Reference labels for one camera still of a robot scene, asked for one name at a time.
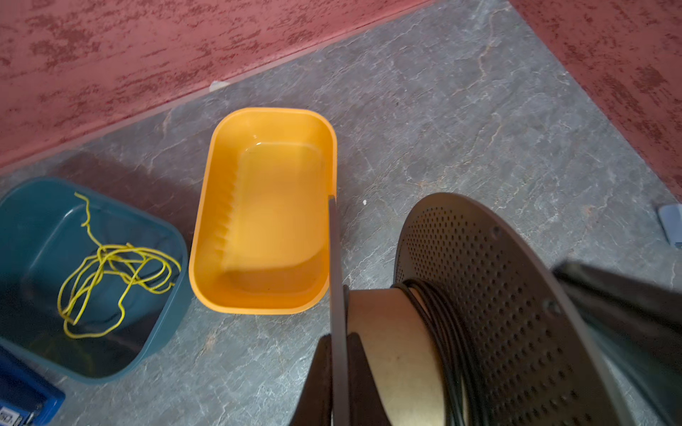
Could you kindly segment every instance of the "black cable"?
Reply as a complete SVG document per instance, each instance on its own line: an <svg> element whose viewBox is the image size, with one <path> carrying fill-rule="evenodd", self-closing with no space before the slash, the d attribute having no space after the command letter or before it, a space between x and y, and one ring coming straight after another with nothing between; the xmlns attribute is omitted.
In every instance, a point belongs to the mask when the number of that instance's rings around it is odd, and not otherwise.
<svg viewBox="0 0 682 426"><path fill-rule="evenodd" d="M476 349L450 297L437 286L421 279L406 279L392 287L405 293L436 344L445 380L446 424L466 426L463 404L467 404L471 419L469 424L489 426L490 413ZM466 391L467 401L463 401L462 388Z"/></svg>

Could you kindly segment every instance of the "perforated disc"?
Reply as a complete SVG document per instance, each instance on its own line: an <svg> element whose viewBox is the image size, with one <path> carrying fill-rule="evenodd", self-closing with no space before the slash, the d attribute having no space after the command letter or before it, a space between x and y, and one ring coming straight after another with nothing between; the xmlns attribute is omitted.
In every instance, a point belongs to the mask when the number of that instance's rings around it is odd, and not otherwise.
<svg viewBox="0 0 682 426"><path fill-rule="evenodd" d="M394 279L451 295L473 336L498 425L633 425L598 349L550 272L497 215L433 194L412 209Z"/></svg>

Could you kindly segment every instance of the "orange plastic container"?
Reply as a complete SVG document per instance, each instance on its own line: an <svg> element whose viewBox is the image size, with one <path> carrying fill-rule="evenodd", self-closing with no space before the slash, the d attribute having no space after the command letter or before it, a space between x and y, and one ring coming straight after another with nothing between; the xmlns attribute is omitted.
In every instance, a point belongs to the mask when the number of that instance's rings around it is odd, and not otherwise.
<svg viewBox="0 0 682 426"><path fill-rule="evenodd" d="M246 108L211 139L190 256L192 289L230 314L296 314L329 287L336 134L307 110Z"/></svg>

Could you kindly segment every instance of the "teal plastic tub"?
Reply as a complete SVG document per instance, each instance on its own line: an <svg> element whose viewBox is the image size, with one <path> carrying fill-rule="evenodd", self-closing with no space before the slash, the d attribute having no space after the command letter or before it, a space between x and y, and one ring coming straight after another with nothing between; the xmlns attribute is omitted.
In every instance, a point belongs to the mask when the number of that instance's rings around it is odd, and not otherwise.
<svg viewBox="0 0 682 426"><path fill-rule="evenodd" d="M124 299L125 320L106 336L71 339L57 311L57 293L97 246L80 225L90 199L92 233L103 244L131 243L174 257L181 265L164 294L133 286ZM192 300L187 245L172 225L90 189L43 178L14 188L0 200L0 344L81 382L110 382L134 369L173 336ZM79 322L104 330L119 318L125 284L105 275Z"/></svg>

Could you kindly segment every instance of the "cardboard spool core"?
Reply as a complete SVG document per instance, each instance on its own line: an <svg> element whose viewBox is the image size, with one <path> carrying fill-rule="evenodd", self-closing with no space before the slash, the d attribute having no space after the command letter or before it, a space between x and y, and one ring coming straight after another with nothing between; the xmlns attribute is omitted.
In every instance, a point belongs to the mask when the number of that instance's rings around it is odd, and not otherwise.
<svg viewBox="0 0 682 426"><path fill-rule="evenodd" d="M400 289L349 292L348 333L358 333L393 426L443 426L441 362L428 329Z"/></svg>

